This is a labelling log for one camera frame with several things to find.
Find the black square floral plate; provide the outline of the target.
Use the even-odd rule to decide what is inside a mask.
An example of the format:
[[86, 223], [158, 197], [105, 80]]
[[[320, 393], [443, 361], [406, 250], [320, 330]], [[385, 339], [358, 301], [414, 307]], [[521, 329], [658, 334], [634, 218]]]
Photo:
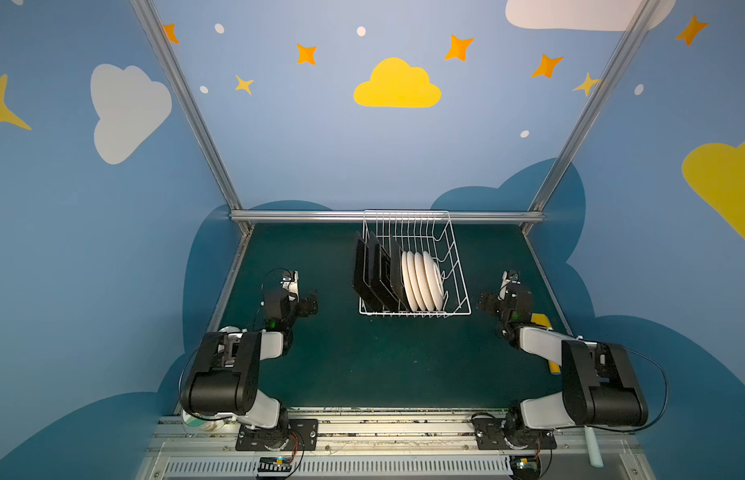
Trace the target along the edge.
[[385, 312], [389, 308], [391, 296], [383, 277], [383, 250], [378, 237], [371, 233], [368, 236], [368, 286], [376, 298], [376, 304], [370, 304], [370, 310]]
[[374, 294], [370, 285], [368, 285], [368, 262], [366, 262], [366, 254], [368, 253], [368, 247], [366, 242], [360, 236], [360, 233], [356, 234], [356, 255], [354, 256], [354, 279], [352, 280], [352, 287], [354, 291], [360, 296], [360, 300], [364, 302], [364, 307], [368, 312], [378, 312], [381, 308], [381, 302], [378, 297]]
[[394, 292], [391, 276], [391, 256], [382, 244], [374, 247], [374, 274], [372, 274], [372, 290], [388, 312], [400, 311], [400, 299]]

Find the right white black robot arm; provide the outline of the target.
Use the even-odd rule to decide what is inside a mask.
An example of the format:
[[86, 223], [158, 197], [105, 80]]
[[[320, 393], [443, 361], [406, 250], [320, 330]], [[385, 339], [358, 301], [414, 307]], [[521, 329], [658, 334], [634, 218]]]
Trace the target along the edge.
[[560, 367], [562, 390], [511, 407], [506, 436], [555, 429], [641, 429], [650, 411], [629, 352], [623, 346], [568, 336], [536, 324], [532, 294], [509, 284], [480, 294], [478, 308], [499, 320], [498, 334], [510, 346]]

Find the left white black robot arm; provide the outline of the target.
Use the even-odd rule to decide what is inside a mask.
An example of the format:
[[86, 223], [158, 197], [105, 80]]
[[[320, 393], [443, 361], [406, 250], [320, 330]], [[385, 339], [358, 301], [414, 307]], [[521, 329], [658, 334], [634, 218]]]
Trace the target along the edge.
[[296, 320], [318, 313], [318, 294], [300, 297], [274, 289], [264, 306], [266, 326], [261, 330], [218, 331], [202, 338], [178, 386], [186, 414], [208, 422], [234, 419], [250, 430], [288, 429], [286, 408], [260, 391], [260, 364], [288, 354]]

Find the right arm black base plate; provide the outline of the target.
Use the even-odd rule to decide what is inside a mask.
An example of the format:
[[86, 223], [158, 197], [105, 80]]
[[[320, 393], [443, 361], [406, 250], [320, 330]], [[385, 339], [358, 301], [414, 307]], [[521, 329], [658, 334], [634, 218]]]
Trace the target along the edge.
[[478, 417], [470, 420], [480, 450], [555, 450], [554, 433], [549, 430], [530, 430], [507, 427], [504, 419]]

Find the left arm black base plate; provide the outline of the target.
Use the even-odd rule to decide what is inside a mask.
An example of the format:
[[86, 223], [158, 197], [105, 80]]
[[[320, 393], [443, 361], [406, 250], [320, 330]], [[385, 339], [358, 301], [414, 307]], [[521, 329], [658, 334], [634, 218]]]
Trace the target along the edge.
[[276, 428], [250, 428], [241, 425], [236, 436], [236, 451], [314, 451], [318, 441], [318, 420], [280, 420]]

